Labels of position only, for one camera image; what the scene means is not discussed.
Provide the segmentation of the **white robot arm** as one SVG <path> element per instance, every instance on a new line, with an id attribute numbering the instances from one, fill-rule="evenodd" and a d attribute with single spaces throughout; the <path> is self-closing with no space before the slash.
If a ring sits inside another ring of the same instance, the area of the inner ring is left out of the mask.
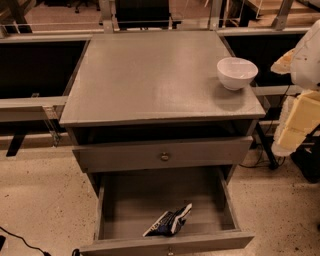
<path id="1" fill-rule="evenodd" d="M 316 21 L 297 45 L 271 67 L 278 74 L 289 74 L 300 95 L 288 96 L 283 103 L 271 150 L 276 156 L 289 156 L 320 124 L 320 20 Z"/>

